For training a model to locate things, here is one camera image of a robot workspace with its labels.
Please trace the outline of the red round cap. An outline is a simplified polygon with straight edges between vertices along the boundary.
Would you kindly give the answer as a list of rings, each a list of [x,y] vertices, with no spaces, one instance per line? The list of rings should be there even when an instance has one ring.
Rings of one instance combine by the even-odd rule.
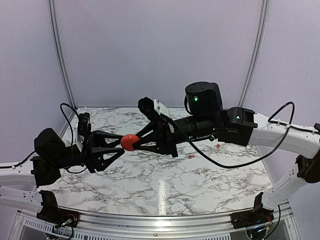
[[[126,151],[134,151],[134,144],[138,142],[140,138],[135,134],[126,134],[120,140],[120,145]]]

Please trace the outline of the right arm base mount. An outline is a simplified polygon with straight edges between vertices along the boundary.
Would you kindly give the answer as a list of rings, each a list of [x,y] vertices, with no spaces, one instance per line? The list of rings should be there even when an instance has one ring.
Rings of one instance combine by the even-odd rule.
[[[274,220],[274,210],[264,208],[262,203],[263,192],[254,199],[253,209],[234,212],[230,215],[234,229],[247,228]]]

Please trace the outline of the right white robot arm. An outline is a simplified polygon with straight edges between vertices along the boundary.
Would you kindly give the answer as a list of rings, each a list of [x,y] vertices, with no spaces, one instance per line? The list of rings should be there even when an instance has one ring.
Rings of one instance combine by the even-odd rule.
[[[157,99],[140,99],[138,108],[149,119],[149,124],[131,143],[123,143],[123,148],[176,157],[178,144],[193,145],[208,138],[296,153],[294,166],[271,189],[255,197],[254,208],[247,214],[252,224],[260,223],[267,211],[273,211],[303,186],[319,182],[319,124],[299,126],[242,107],[224,109],[219,86],[214,82],[189,84],[185,88],[184,107],[188,117],[173,120],[168,108]]]

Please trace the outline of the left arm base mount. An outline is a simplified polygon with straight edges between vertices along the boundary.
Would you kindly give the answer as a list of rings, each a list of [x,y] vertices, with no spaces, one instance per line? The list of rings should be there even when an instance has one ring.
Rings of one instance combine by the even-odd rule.
[[[66,225],[73,228],[77,227],[80,217],[78,211],[60,208],[55,194],[51,191],[41,190],[39,194],[41,195],[41,202],[40,210],[36,214],[38,219],[56,225],[62,225],[68,220],[71,220],[71,222],[68,222]]]

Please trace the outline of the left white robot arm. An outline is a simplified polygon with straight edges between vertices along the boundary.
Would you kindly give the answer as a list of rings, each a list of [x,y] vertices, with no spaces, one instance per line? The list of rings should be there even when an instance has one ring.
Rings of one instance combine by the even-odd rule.
[[[36,156],[10,166],[2,165],[1,205],[39,213],[45,206],[47,193],[15,186],[48,186],[61,177],[61,169],[75,166],[86,167],[90,173],[101,172],[125,152],[117,146],[122,138],[118,134],[86,130],[79,137],[76,144],[66,146],[52,128],[46,128],[34,140]]]

